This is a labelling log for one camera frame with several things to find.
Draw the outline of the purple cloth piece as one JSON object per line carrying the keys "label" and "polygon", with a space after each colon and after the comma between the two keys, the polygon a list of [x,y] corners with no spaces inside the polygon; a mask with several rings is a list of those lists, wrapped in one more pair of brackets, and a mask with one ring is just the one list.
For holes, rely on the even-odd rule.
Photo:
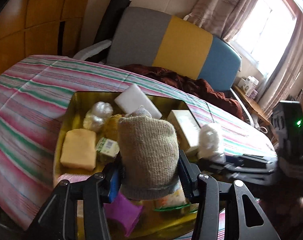
{"label": "purple cloth piece", "polygon": [[106,218],[118,222],[124,231],[124,236],[129,237],[143,213],[143,205],[135,205],[122,193],[110,204],[104,203]]}

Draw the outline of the striped pink green bedsheet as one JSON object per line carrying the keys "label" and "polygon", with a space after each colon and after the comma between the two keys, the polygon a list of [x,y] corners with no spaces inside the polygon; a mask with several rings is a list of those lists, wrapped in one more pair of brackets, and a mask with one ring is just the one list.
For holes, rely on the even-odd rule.
{"label": "striped pink green bedsheet", "polygon": [[33,55],[0,75],[0,207],[27,229],[52,191],[62,118],[76,91],[122,92],[180,99],[199,124],[222,127],[225,152],[275,156],[262,132],[222,109],[159,81],[69,57]]}

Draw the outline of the wooden wardrobe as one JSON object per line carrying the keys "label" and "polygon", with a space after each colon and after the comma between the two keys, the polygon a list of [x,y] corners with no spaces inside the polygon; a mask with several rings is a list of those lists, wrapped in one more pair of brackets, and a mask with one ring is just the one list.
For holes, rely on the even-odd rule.
{"label": "wooden wardrobe", "polygon": [[9,0],[0,12],[0,74],[31,55],[73,57],[88,0]]}

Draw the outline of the cream rectangular box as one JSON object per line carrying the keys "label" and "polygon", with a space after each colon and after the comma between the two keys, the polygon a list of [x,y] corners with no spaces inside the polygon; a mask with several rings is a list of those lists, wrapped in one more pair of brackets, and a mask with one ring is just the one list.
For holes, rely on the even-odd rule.
{"label": "cream rectangular box", "polygon": [[171,110],[167,121],[170,122],[177,134],[179,147],[187,156],[198,152],[200,126],[189,110]]}

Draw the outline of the yellow sponge block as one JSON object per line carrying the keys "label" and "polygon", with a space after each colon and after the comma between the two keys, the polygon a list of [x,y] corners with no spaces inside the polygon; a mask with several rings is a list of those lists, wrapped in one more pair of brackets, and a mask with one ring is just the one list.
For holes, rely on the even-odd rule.
{"label": "yellow sponge block", "polygon": [[66,133],[60,156],[60,163],[64,167],[93,171],[96,157],[95,132],[79,128]]}

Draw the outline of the gold metal tray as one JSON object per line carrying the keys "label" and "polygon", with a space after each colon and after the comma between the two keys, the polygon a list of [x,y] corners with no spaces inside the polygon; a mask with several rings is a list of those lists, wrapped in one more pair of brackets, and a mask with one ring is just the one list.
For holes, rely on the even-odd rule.
{"label": "gold metal tray", "polygon": [[[103,171],[103,164],[96,161],[91,170],[79,167],[66,167],[60,162],[66,134],[78,129],[84,118],[85,112],[100,100],[111,102],[119,96],[116,92],[75,92],[63,118],[59,132],[53,164],[53,184],[60,183],[62,175],[92,176]],[[139,133],[132,133],[127,129],[123,133],[125,145],[120,149],[121,161],[125,170],[123,181],[138,181],[144,185],[145,179],[151,174],[158,179],[165,177],[165,172],[183,171],[179,165],[182,161],[177,155],[172,155],[168,144],[165,144],[160,133],[155,134],[155,139],[139,139]],[[219,189],[215,179],[203,173],[198,173],[196,165],[184,165],[195,173],[198,183],[195,184],[196,201],[199,203],[198,213],[195,215],[181,216],[173,211],[160,214],[152,210],[149,202],[143,204],[144,210],[138,223],[129,235],[129,239],[174,239],[190,231],[192,239],[216,239],[219,226]]]}

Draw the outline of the wooden side table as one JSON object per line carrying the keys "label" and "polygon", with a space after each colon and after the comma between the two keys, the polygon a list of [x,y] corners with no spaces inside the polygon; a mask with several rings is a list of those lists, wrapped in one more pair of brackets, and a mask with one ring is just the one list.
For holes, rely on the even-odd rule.
{"label": "wooden side table", "polygon": [[269,118],[264,114],[263,110],[258,105],[258,103],[246,96],[245,92],[243,92],[241,88],[239,88],[237,85],[233,85],[232,89],[237,94],[237,96],[239,96],[241,101],[245,104],[246,109],[249,111],[250,114],[258,116],[258,119],[261,120],[265,125],[271,125]]}

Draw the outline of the white bottles on table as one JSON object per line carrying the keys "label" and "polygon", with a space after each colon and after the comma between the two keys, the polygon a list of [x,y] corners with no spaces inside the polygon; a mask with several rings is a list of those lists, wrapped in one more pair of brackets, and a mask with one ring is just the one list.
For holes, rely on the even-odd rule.
{"label": "white bottles on table", "polygon": [[247,97],[256,89],[259,81],[254,76],[248,76],[246,79],[241,78],[237,84]]}

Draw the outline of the dark red blanket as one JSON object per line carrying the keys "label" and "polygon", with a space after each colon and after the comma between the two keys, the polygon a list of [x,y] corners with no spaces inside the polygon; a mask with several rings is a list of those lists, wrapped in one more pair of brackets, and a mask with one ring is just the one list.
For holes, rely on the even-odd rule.
{"label": "dark red blanket", "polygon": [[165,83],[166,85],[185,93],[194,95],[221,108],[240,120],[244,120],[240,102],[227,97],[223,92],[216,92],[204,79],[194,80],[166,68],[144,66],[142,64],[130,64],[121,66],[120,68]]}

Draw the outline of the clear plastic bag bundle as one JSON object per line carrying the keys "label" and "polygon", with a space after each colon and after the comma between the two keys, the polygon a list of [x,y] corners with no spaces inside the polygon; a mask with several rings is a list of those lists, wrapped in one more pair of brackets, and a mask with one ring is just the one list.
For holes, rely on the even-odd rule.
{"label": "clear plastic bag bundle", "polygon": [[86,113],[83,120],[83,128],[98,133],[113,112],[114,110],[110,103],[96,102]]}

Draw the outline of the green cracker packet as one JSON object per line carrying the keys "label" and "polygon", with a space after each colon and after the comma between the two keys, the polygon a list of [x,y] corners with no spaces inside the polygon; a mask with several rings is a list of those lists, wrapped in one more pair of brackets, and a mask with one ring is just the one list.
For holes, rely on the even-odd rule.
{"label": "green cracker packet", "polygon": [[174,211],[188,206],[190,206],[190,202],[184,196],[181,183],[178,184],[175,192],[153,200],[153,210],[156,212]]}

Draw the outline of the pink curtain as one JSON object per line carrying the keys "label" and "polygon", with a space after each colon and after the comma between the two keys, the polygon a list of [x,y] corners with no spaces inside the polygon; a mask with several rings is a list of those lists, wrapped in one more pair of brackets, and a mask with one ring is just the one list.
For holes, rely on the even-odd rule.
{"label": "pink curtain", "polygon": [[221,38],[263,78],[256,102],[270,116],[303,65],[303,12],[294,0],[198,0],[184,20]]}

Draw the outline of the white foam block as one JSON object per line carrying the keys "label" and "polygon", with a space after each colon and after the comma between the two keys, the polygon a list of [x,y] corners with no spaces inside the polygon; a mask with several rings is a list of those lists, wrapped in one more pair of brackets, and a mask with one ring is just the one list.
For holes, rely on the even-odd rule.
{"label": "white foam block", "polygon": [[115,98],[114,102],[124,113],[131,114],[143,106],[153,118],[160,119],[161,112],[152,101],[143,93],[137,84],[130,85],[124,92]]}

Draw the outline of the small green white carton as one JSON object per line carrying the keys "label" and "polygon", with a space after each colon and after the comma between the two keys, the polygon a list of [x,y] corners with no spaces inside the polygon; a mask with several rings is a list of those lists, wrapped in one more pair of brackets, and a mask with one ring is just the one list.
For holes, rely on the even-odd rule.
{"label": "small green white carton", "polygon": [[96,144],[96,152],[100,155],[115,158],[119,153],[119,145],[116,141],[102,137]]}

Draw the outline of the beige knitted sock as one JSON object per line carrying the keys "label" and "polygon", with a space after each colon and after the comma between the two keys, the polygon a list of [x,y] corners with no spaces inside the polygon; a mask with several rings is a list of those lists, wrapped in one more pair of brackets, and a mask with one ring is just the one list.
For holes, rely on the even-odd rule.
{"label": "beige knitted sock", "polygon": [[174,126],[147,116],[120,118],[118,145],[125,168],[121,192],[152,200],[177,190],[179,145]]}

